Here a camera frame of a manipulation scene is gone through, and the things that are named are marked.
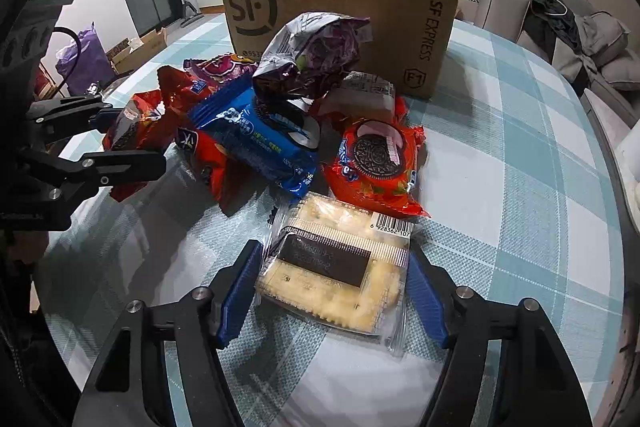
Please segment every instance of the checkered tablecloth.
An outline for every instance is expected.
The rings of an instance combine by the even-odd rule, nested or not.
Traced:
[[[231,50],[221,16],[194,29],[133,74],[108,102],[157,86],[162,64]],[[536,298],[559,333],[588,399],[599,406],[622,316],[618,215],[602,152],[571,87],[548,64],[502,38],[456,21],[429,102],[408,100],[427,131],[418,174],[420,246],[457,284],[485,298]],[[71,140],[64,157],[97,150],[97,133]],[[102,190],[51,234],[36,287],[53,339],[84,384],[126,302],[182,297],[261,239],[274,203],[258,188],[232,217],[175,155],[167,172],[124,204]],[[497,368],[491,346],[476,411],[490,407]],[[189,425],[175,346],[166,345],[178,425]],[[444,352],[425,337],[415,309],[401,359],[270,303],[251,309],[241,335],[220,352],[248,426],[413,426],[440,374]]]

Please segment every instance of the small cardboard box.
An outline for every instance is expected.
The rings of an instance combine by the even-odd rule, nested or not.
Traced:
[[[273,36],[303,12],[369,17],[373,40],[361,44],[358,71],[428,98],[447,49],[458,0],[223,0],[236,53],[259,60]]]
[[[111,59],[118,74],[137,70],[164,50],[166,48],[166,29],[162,28],[157,32],[151,30],[148,34],[140,37],[140,40],[142,46],[139,48],[131,51],[131,46],[127,46]]]

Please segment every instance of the metal bolt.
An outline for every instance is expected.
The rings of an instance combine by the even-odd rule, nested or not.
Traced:
[[[469,286],[458,286],[456,288],[456,295],[461,299],[470,299],[476,294]]]
[[[196,299],[196,301],[202,301],[211,295],[211,290],[206,286],[198,286],[191,290],[191,297]]]
[[[535,299],[524,299],[524,307],[530,312],[537,312],[540,309],[540,304]]]
[[[142,308],[142,301],[139,301],[138,299],[135,299],[134,301],[131,301],[129,304],[127,304],[127,311],[129,313],[135,313],[139,311],[140,308]]]

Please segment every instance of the blue gripper pad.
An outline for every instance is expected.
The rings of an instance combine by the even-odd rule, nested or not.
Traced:
[[[223,347],[228,346],[229,342],[240,334],[249,306],[254,299],[255,280],[258,279],[262,263],[262,245],[258,241],[254,243],[249,258],[222,302],[217,338]]]
[[[427,275],[420,269],[419,261],[413,252],[409,256],[406,291],[414,301],[424,331],[444,348],[449,337],[444,325],[444,308]]]

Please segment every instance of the blue snack package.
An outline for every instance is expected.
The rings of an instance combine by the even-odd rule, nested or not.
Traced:
[[[318,163],[320,126],[286,100],[260,101],[251,74],[243,74],[189,112],[191,123],[235,158],[297,198]]]

